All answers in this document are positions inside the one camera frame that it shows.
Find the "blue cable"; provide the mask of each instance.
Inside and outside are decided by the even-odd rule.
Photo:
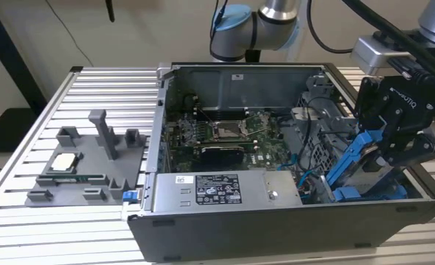
[[[307,176],[311,174],[311,172],[312,172],[312,170],[308,170],[308,171],[304,172],[304,174],[303,174],[303,176],[300,178],[300,181],[297,183],[297,188],[303,185],[303,182],[304,182]]]
[[[295,164],[296,164],[296,160],[297,160],[296,158],[297,158],[297,156],[296,156],[296,154],[293,153],[293,154],[291,155],[291,162],[289,162],[288,164],[281,164],[281,165],[276,168],[276,170],[280,171],[280,170],[281,170],[281,167],[289,167],[289,166],[295,165]]]

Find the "white label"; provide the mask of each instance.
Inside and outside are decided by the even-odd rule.
[[[244,80],[244,75],[243,74],[236,74],[231,76],[232,80]]]
[[[176,176],[176,184],[193,184],[195,176]]]

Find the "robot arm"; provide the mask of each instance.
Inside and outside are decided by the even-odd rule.
[[[359,134],[327,175],[332,189],[383,168],[435,159],[435,1],[421,28],[407,33],[376,20],[360,1],[344,2],[381,30],[359,38],[351,57],[367,74],[388,76],[361,81]]]

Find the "blue drive bracket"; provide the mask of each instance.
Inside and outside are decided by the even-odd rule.
[[[361,196],[353,186],[336,188],[332,192],[335,201],[343,202],[365,202],[371,200],[401,200],[408,198],[408,192],[401,185],[395,186],[391,193]]]
[[[345,153],[343,153],[341,159],[337,161],[333,168],[328,172],[327,182],[331,187],[336,181],[339,181],[344,175],[347,175],[344,173],[349,169],[349,166],[360,161],[361,150],[369,144],[381,141],[381,139],[383,130],[364,131],[356,136],[353,142],[345,149]]]
[[[352,186],[336,188],[332,193],[333,193],[333,198],[337,202],[341,202],[344,200],[361,199],[359,191]]]

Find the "blue latch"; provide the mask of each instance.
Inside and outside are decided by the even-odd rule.
[[[131,190],[123,193],[123,202],[136,203],[139,202],[139,192],[136,190]]]

